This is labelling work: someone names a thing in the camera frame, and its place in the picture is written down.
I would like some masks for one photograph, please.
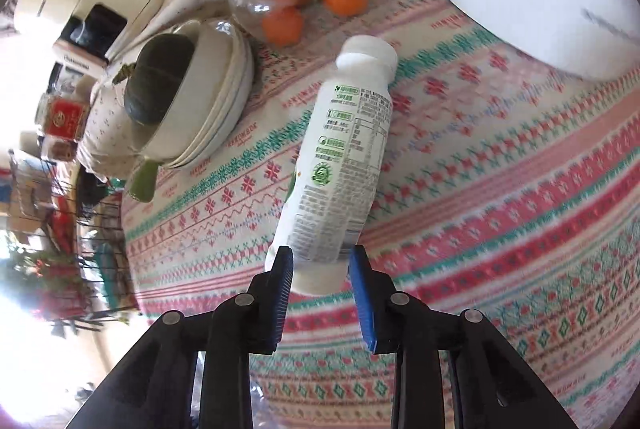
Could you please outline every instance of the screw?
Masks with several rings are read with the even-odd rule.
[[[482,317],[483,317],[482,312],[479,312],[478,310],[474,310],[473,308],[465,312],[465,319],[468,320],[470,323],[479,323],[482,320]]]
[[[397,306],[404,306],[409,304],[409,296],[403,292],[396,292],[391,294],[391,302]]]
[[[238,294],[236,296],[236,304],[238,306],[249,306],[254,302],[254,296],[251,294]]]
[[[166,325],[177,324],[180,322],[180,312],[167,312],[162,316],[162,322]]]

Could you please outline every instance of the white bowl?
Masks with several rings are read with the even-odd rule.
[[[238,91],[238,85],[247,55],[244,39],[242,34],[230,23],[221,22],[219,28],[224,30],[225,33],[228,33],[233,41],[231,59],[229,60],[225,79],[220,84],[220,91],[217,92],[214,101],[211,103],[211,106],[209,107],[209,114],[203,121],[200,131],[193,138],[187,148],[184,149],[182,154],[180,154],[176,159],[171,160],[167,164],[168,166],[179,166],[185,159],[193,155],[193,152],[196,151],[202,143],[202,140],[209,136],[209,131],[211,130],[212,125],[220,120],[220,115],[222,115],[222,117],[225,116],[223,114],[226,113],[224,105],[229,93],[235,94]]]
[[[238,121],[244,111],[244,106],[246,105],[254,83],[254,60],[251,56],[249,44],[245,43],[245,46],[248,51],[247,61],[239,82],[238,91],[233,99],[229,99],[231,102],[225,105],[225,109],[228,109],[228,112],[225,114],[220,113],[220,119],[211,127],[207,137],[202,140],[194,153],[179,167],[189,168],[196,165],[205,155],[213,154],[226,141],[231,132],[236,128],[236,125],[238,125]]]
[[[220,93],[232,56],[233,39],[216,29],[217,23],[187,22],[174,33],[196,38],[191,62],[180,88],[160,125],[131,121],[133,147],[145,158],[174,160],[202,128],[212,102]]]

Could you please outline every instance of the green logo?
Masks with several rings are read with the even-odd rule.
[[[321,162],[314,167],[314,173],[311,176],[311,180],[318,187],[324,187],[329,181],[331,181],[331,167],[325,162]]]
[[[327,116],[329,118],[337,118],[339,120],[348,120],[349,122],[353,122],[353,115],[345,111],[337,111],[335,109],[330,109],[329,114]]]
[[[338,149],[344,149],[344,141],[338,140],[337,138],[327,138],[326,136],[321,136],[318,139],[318,143],[320,145],[326,145],[327,147],[335,147]]]
[[[335,86],[335,91],[356,95],[360,94],[360,89],[354,88],[353,86]]]

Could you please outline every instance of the metal rack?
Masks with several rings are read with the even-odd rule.
[[[121,190],[81,166],[62,180],[55,164],[20,152],[10,152],[10,158],[11,207],[19,205],[40,231],[8,230],[23,241],[40,238],[40,251],[26,251],[34,259],[42,254],[38,268],[43,279],[52,280],[46,301],[55,307],[41,313],[53,323],[53,333],[63,335],[65,327],[99,331],[104,322],[118,320],[119,312],[137,309],[120,223]]]

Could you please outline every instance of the stacked bowl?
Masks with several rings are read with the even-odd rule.
[[[240,119],[254,79],[251,47],[231,23],[189,21],[172,33],[194,45],[179,88],[161,122],[130,121],[133,148],[145,162],[133,175],[129,194],[142,202],[153,199],[158,167],[191,166],[223,144]]]

